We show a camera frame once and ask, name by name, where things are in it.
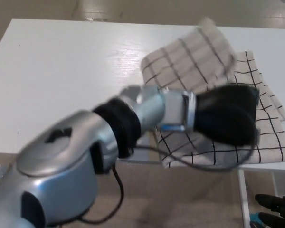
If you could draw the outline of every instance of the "robotic arm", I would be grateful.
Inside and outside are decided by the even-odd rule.
[[[44,228],[84,215],[97,197],[97,174],[126,159],[155,127],[192,131],[195,95],[130,86],[79,111],[24,147],[0,181],[0,228]]]

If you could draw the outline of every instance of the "dish towel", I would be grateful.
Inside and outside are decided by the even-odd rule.
[[[201,93],[227,83],[259,89],[256,127],[259,144],[246,163],[285,162],[285,110],[259,72],[251,51],[234,53],[210,19],[203,20],[186,37],[147,55],[141,63],[146,85]],[[249,147],[225,145],[198,132],[156,132],[158,147],[187,162],[200,165],[235,164]],[[160,157],[165,167],[183,166],[169,156]]]

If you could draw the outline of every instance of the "white table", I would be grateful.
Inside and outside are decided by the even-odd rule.
[[[13,19],[0,43],[0,152],[17,153],[47,126],[92,109],[128,84],[142,84],[141,59],[187,34],[190,26]],[[236,51],[253,50],[285,107],[285,29],[220,28]],[[133,159],[148,162],[147,153]],[[238,171],[245,226],[243,170],[272,171],[285,195],[285,162]]]

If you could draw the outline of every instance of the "folded cloth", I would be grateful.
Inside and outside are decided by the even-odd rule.
[[[145,83],[159,88],[200,93],[226,83],[257,87],[260,97],[256,127],[260,138],[246,163],[285,162],[285,133],[281,125],[285,111],[281,103],[264,83],[252,52],[236,55],[211,20],[202,21],[188,36],[146,56],[141,68]],[[249,150],[214,142],[197,132],[156,132],[155,140],[167,153],[200,165],[232,165]],[[161,160],[165,167],[183,165],[169,156],[161,156]]]

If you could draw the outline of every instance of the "tile floor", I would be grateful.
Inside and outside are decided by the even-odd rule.
[[[194,25],[205,16],[219,26],[285,29],[285,0],[0,0],[0,39],[12,18]],[[0,162],[10,159],[1,156]],[[126,199],[117,216],[101,227],[242,227],[235,171],[209,174],[134,164],[118,164],[118,170]],[[253,196],[273,193],[270,174],[246,175],[251,211],[259,211]],[[99,185],[89,218],[104,216],[119,197],[111,176],[100,177]]]

